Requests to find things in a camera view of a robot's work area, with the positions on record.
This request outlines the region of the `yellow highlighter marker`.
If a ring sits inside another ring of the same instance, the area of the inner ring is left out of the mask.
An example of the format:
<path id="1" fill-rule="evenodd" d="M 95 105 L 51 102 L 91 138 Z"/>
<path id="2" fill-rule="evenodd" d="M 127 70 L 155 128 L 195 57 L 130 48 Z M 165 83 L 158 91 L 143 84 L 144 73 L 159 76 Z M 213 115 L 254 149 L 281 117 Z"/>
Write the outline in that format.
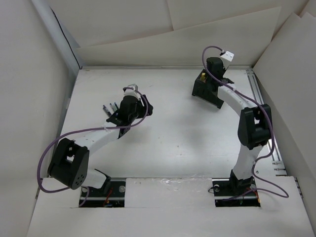
<path id="1" fill-rule="evenodd" d="M 207 75 L 206 75 L 206 73 L 201 73 L 201 76 L 200 76 L 200 81 L 202 81 L 202 82 L 206 82 L 206 79 L 207 79 Z"/>

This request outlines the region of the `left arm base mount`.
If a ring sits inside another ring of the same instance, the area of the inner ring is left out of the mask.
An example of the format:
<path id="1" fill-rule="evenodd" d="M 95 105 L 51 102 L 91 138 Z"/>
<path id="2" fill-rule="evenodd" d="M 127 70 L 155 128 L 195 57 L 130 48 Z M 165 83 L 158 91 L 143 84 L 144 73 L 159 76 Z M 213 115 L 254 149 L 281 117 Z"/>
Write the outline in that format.
<path id="1" fill-rule="evenodd" d="M 106 176 L 105 186 L 81 189 L 79 207 L 123 208 L 125 205 L 126 178 Z"/>

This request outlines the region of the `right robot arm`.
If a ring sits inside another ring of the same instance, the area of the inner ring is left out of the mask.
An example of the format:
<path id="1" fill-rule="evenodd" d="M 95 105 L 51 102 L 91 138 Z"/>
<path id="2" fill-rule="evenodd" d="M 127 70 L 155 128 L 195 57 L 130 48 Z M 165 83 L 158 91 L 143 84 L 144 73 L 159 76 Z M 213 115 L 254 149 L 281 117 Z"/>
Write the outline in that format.
<path id="1" fill-rule="evenodd" d="M 234 82 L 224 77 L 226 69 L 218 57 L 206 60 L 205 82 L 210 98 L 208 101 L 220 109 L 224 103 L 239 116 L 237 136 L 240 151 L 231 170 L 229 180 L 224 182 L 221 196 L 239 196 L 255 186 L 253 169 L 259 153 L 271 139 L 272 124 L 269 105 L 257 105 L 234 91 Z"/>

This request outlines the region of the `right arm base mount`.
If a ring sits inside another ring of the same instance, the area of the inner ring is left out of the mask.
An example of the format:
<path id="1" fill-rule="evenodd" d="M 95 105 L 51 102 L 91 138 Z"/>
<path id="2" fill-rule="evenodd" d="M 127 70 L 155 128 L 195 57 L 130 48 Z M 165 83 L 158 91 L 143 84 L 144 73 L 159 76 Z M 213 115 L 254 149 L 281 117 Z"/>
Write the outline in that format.
<path id="1" fill-rule="evenodd" d="M 214 194 L 216 207 L 260 207 L 253 178 L 246 184 L 235 186 L 229 178 L 214 178 L 208 192 Z"/>

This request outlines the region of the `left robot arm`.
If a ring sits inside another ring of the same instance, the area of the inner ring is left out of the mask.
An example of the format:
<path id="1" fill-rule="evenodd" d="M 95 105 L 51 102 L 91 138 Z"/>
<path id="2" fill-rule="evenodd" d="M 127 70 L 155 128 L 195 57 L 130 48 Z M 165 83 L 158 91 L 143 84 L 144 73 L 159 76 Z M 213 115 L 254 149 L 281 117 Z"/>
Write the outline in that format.
<path id="1" fill-rule="evenodd" d="M 110 177 L 97 169 L 89 168 L 89 159 L 98 150 L 123 137 L 135 120 L 143 121 L 151 116 L 153 107 L 146 95 L 125 95 L 120 107 L 107 120 L 103 127 L 83 129 L 84 135 L 70 140 L 64 134 L 49 164 L 50 177 L 76 190 L 79 187 L 92 187 L 100 196 L 110 191 Z"/>

